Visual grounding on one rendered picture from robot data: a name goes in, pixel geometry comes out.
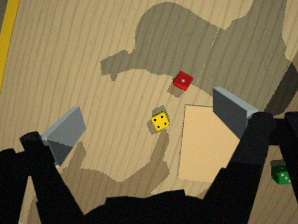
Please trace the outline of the tan flat mat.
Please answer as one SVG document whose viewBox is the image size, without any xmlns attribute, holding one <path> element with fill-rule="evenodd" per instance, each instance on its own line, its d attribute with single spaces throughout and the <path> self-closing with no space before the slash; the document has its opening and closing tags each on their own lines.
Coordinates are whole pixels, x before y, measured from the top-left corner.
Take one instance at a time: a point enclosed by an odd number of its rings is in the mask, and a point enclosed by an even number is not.
<svg viewBox="0 0 298 224">
<path fill-rule="evenodd" d="M 212 107 L 185 105 L 178 179 L 212 183 L 239 141 Z"/>
</svg>

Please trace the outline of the red die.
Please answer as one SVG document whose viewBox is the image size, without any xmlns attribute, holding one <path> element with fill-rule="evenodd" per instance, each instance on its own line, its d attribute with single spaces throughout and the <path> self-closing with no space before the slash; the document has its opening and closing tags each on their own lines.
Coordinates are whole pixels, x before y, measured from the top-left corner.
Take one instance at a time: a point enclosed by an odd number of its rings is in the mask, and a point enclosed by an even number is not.
<svg viewBox="0 0 298 224">
<path fill-rule="evenodd" d="M 176 77 L 176 79 L 173 82 L 173 85 L 182 89 L 183 91 L 186 91 L 191 84 L 193 80 L 193 77 L 190 75 L 180 71 Z"/>
</svg>

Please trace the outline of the green die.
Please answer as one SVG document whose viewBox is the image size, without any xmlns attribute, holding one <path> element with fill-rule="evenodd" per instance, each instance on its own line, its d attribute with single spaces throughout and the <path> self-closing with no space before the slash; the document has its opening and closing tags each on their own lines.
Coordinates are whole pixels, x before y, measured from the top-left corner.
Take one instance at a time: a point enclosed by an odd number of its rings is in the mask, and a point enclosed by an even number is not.
<svg viewBox="0 0 298 224">
<path fill-rule="evenodd" d="M 272 166 L 272 179 L 279 185 L 291 184 L 285 165 Z"/>
</svg>

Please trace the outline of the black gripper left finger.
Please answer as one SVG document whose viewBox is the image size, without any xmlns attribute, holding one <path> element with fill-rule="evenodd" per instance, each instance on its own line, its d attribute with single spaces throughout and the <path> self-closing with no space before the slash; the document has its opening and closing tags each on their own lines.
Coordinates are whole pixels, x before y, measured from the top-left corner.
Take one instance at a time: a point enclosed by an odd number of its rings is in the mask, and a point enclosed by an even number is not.
<svg viewBox="0 0 298 224">
<path fill-rule="evenodd" d="M 24 151 L 0 151 L 0 224 L 19 223 L 28 176 L 41 224 L 90 224 L 57 170 L 85 130 L 80 106 L 75 106 L 43 134 L 21 136 Z"/>
</svg>

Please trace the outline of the yellow die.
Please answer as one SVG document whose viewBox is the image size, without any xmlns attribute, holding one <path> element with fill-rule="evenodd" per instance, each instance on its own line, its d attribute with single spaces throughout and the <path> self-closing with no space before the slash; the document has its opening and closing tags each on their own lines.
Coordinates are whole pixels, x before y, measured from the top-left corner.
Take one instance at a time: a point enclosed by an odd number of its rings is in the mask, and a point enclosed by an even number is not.
<svg viewBox="0 0 298 224">
<path fill-rule="evenodd" d="M 153 125 L 156 129 L 156 131 L 159 131 L 165 127 L 168 127 L 170 125 L 170 121 L 165 113 L 165 111 L 162 111 L 151 118 Z"/>
</svg>

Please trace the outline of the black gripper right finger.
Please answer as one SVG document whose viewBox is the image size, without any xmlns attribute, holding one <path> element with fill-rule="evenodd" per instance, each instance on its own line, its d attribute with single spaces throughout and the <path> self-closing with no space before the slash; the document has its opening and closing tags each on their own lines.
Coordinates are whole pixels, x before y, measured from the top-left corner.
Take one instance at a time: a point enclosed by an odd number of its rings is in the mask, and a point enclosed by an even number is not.
<svg viewBox="0 0 298 224">
<path fill-rule="evenodd" d="M 248 224 L 269 145 L 279 146 L 298 203 L 298 112 L 273 118 L 213 87 L 213 113 L 240 141 L 184 224 Z"/>
</svg>

